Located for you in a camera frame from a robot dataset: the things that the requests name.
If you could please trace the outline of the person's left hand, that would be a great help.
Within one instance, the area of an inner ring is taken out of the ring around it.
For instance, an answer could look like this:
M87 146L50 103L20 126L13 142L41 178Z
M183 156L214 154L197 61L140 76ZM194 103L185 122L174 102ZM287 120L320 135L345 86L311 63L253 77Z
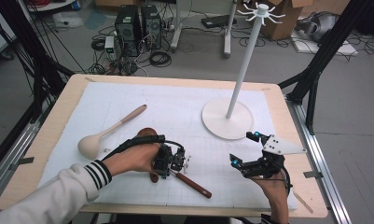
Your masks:
M159 144L144 144L126 149L103 160L111 176L129 171L153 172L153 160L159 151Z

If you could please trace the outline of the flat black device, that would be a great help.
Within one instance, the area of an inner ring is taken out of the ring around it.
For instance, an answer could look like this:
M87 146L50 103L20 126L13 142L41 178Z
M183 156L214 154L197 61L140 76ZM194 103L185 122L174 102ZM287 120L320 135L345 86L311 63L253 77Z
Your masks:
M216 27L227 27L229 25L229 15L203 18L201 19L201 23L207 29Z

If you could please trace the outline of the metal ladle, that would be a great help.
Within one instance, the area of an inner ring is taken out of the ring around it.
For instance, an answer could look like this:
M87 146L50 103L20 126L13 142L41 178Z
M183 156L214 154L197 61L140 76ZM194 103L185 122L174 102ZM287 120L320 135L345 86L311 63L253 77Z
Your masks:
M175 171L171 171L171 173L176 178L178 178L179 180L181 180L182 182L184 182L185 184L187 184L189 187L191 187L194 190L196 190L199 194L201 194L205 198L210 199L212 197L212 193L209 190L205 189L204 187L202 187L198 183L194 182L193 180L191 180L187 176L185 176L185 175L183 175L181 173L177 173Z

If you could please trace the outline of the beige ladle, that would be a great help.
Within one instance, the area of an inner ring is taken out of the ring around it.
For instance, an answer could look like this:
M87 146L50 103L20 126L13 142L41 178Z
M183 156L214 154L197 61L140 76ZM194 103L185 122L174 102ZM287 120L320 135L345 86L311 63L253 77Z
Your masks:
M93 160L96 159L99 155L99 148L100 148L100 141L101 139L113 132L115 129L119 128L124 123L134 119L135 117L139 116L147 109L147 105L140 105L136 109L134 109L131 113L121 119L119 122L114 124L113 126L107 128L100 133L87 135L79 140L77 144L78 151L87 159Z

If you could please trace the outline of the black metal frame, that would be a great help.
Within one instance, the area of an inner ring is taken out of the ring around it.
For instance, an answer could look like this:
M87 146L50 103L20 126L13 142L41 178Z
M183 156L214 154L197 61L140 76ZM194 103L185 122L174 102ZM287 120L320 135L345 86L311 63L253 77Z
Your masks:
M304 97L309 95L305 124L311 134L314 134L314 112L320 76L353 28L373 5L374 0L350 0L309 65L299 74L278 84L281 89L295 84L294 89L286 95L286 99L295 105L302 105Z
M17 54L25 74L33 78L34 100L30 111L32 121L36 121L43 113L42 106L47 97L58 98L62 93L66 85L62 74L71 77L74 72L57 63L45 51L31 23L26 19L18 0L0 0L0 14L24 49L24 52L20 51L18 45L0 24L0 36Z

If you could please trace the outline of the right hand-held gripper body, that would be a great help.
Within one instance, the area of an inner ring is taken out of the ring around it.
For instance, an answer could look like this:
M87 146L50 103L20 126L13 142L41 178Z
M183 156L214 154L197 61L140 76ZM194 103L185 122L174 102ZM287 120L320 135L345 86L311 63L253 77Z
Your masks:
M241 173L244 177L262 175L264 178L271 178L272 175L279 174L281 170L285 170L285 155L302 154L306 149L300 145L296 145L282 137L271 134L265 135L260 143L262 145L262 156L256 161L244 162L244 169Z

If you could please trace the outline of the round white table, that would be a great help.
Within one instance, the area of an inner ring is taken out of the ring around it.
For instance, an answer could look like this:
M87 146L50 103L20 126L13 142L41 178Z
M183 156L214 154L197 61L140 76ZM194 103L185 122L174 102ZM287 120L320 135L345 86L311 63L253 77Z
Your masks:
M76 0L65 0L64 2L55 2L54 0L50 0L50 2L44 6L32 6L26 4L26 7L29 11L48 11L53 10L61 7L71 6Z

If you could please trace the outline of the aluminium rail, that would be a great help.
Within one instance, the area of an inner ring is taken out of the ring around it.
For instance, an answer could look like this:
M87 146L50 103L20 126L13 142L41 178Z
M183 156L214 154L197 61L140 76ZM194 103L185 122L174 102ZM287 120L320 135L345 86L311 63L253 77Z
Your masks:
M302 105L295 105L289 101L287 101L286 104L297 127L299 138L307 150L307 156L312 166L312 171L321 172L323 174L322 178L314 179L318 182L319 189L324 194L326 210L337 224L352 224L318 140L314 134L310 133L305 124L307 118L305 109Z
M16 134L16 139L11 142L8 152L0 161L0 191L6 187L7 181L15 172L8 170L9 165L24 158L28 148L35 140L40 126L41 124L39 122L26 124L24 128Z

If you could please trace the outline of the person's right hand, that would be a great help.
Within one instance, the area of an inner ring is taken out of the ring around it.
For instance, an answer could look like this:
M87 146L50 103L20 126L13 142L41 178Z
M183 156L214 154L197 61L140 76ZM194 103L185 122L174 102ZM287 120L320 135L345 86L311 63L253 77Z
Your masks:
M257 176L253 177L252 180L262 188L269 200L272 213L289 213L287 191L284 177L281 174L273 175L268 179Z

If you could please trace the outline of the large cardboard box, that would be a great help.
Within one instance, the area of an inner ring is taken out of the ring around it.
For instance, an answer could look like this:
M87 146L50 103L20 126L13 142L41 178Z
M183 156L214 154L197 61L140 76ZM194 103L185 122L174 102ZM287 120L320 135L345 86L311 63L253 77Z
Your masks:
M311 0L251 0L253 5L242 4L238 9L245 20L253 23L250 38L257 40L263 34L269 40L282 40L291 36L302 9Z

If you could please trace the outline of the small white power box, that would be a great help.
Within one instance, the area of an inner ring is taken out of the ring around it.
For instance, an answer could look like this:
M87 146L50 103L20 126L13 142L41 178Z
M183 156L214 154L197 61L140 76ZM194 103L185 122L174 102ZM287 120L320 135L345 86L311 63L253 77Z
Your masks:
M115 52L115 38L113 36L107 36L105 38L104 49L108 54Z

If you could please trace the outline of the white utensil rack stand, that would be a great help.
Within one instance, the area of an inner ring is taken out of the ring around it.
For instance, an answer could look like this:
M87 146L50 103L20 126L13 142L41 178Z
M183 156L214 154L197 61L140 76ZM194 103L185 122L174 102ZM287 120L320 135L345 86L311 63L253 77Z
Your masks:
M244 7L245 11L239 11L239 13L248 16L247 21L253 21L254 24L231 98L214 99L208 102L201 112L201 119L205 128L215 136L226 140L242 139L245 137L245 133L253 127L253 114L246 105L238 101L239 93L260 29L265 25L265 20L280 24L275 19L283 17L283 15L272 14L275 7L269 7L263 3L256 3L255 8Z

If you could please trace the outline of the black computer tower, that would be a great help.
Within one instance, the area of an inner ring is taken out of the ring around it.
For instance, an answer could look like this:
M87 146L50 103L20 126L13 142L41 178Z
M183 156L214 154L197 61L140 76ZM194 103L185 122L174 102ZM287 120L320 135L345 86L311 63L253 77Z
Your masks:
M147 49L161 48L161 19L153 5L141 7L143 36Z
M121 54L136 57L140 54L138 44L142 40L141 24L137 5L122 5L115 21Z

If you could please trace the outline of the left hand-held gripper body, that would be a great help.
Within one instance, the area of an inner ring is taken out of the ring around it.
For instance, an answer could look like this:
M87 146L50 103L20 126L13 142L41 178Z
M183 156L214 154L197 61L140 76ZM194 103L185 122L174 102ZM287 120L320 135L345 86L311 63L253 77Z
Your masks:
M175 153L173 153L172 148L168 144L161 144L159 151L154 158L154 171L158 174L170 173L171 171L179 172L185 167L186 160L186 150L185 148L174 143L177 147Z

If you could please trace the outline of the grey rounded appliance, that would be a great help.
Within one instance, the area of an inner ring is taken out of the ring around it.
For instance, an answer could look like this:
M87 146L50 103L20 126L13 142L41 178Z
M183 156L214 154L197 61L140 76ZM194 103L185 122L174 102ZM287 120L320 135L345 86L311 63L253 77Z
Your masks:
M338 19L339 17L331 12L313 12L308 17L298 20L295 30L302 31L319 43L332 30Z

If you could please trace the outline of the clear plastic bag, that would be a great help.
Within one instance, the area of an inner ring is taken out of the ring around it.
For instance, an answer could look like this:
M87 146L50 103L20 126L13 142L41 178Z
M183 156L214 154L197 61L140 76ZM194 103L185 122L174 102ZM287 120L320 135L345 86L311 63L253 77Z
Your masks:
M74 11L59 12L52 15L57 27L77 28L83 25L82 18Z

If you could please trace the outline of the white-legged desk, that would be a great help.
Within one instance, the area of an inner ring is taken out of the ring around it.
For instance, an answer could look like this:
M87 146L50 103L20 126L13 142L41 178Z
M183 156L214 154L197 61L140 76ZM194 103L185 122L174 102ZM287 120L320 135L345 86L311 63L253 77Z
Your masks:
M180 15L181 15L181 5L179 3L180 0L175 0L175 1L176 1L175 3L175 29L173 32L172 43L170 45L170 48L172 51L177 50L178 42L179 42L180 35L183 29L182 19L180 18ZM229 15L228 15L228 23L227 23L225 33L224 33L223 55L227 59L230 57L230 53L231 53L231 43L230 43L231 29L232 29L233 19L234 19L236 8L237 8L237 3L238 3L238 0L232 0L232 5L231 5Z

